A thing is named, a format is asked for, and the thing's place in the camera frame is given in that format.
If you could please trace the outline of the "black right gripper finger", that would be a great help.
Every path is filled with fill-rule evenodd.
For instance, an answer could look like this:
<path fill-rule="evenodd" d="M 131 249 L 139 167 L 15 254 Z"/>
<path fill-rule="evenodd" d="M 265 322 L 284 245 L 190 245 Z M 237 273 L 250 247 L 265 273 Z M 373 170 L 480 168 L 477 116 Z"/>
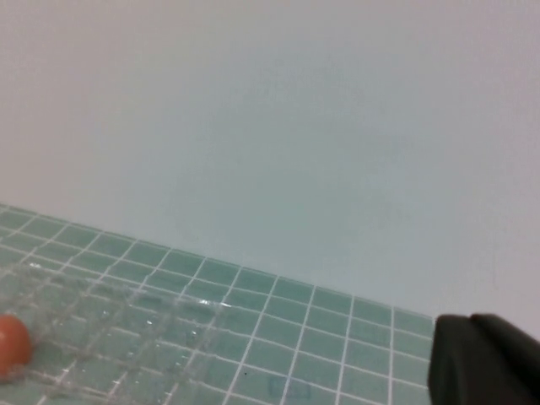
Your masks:
<path fill-rule="evenodd" d="M 495 314 L 441 315 L 427 378 L 436 405 L 539 403 L 539 341 Z"/>

